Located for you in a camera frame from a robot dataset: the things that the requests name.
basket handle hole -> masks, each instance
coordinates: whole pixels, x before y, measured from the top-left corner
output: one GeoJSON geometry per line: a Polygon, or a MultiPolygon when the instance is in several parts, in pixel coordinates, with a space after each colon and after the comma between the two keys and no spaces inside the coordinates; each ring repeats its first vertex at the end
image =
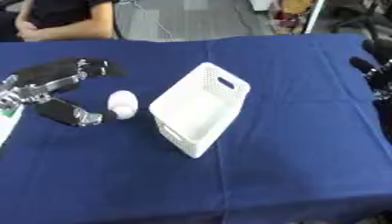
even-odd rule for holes
{"type": "Polygon", "coordinates": [[[167,126],[164,126],[164,129],[165,129],[167,132],[169,132],[169,134],[170,134],[172,137],[176,138],[178,141],[182,141],[182,138],[181,138],[181,137],[179,136],[179,134],[177,134],[174,130],[168,128],[167,126]]]}
{"type": "Polygon", "coordinates": [[[225,85],[228,88],[235,89],[235,85],[233,85],[233,83],[221,77],[218,77],[218,82],[220,82],[221,84],[225,85]]]}

person's hand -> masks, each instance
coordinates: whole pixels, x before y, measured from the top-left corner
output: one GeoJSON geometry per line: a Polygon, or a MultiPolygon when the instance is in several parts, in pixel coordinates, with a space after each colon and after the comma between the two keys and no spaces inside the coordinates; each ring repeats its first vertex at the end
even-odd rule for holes
{"type": "Polygon", "coordinates": [[[17,35],[26,42],[39,42],[44,40],[44,36],[42,35],[42,30],[26,29],[24,31],[20,31],[17,35]]]}
{"type": "Polygon", "coordinates": [[[27,30],[30,30],[30,31],[36,31],[37,30],[37,26],[35,26],[35,24],[32,24],[32,23],[30,23],[28,21],[18,20],[18,19],[17,19],[17,22],[16,22],[16,27],[17,27],[17,30],[19,32],[24,32],[24,31],[27,31],[27,30]]]}

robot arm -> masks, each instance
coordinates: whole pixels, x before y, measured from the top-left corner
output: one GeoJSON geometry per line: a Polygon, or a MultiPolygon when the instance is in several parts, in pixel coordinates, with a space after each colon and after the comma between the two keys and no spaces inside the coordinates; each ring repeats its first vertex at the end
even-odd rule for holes
{"type": "Polygon", "coordinates": [[[70,102],[53,97],[69,91],[88,77],[120,74],[120,69],[103,59],[61,59],[29,67],[9,76],[0,85],[0,110],[15,111],[21,105],[35,105],[47,118],[71,126],[103,123],[103,114],[88,113],[70,102]]]}

floor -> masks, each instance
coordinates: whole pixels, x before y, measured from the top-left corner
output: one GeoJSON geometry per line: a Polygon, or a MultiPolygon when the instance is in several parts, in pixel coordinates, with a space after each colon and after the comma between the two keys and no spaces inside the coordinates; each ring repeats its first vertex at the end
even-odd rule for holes
{"type": "Polygon", "coordinates": [[[128,39],[187,41],[243,35],[270,35],[265,17],[251,10],[248,0],[128,0],[116,15],[128,39]]]}

white paper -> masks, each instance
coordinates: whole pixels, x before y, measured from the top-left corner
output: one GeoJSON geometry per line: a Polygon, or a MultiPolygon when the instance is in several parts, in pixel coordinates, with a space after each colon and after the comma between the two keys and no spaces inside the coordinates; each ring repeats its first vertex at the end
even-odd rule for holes
{"type": "Polygon", "coordinates": [[[0,115],[0,147],[11,135],[15,126],[17,126],[23,110],[24,106],[19,107],[12,117],[0,115]]]}

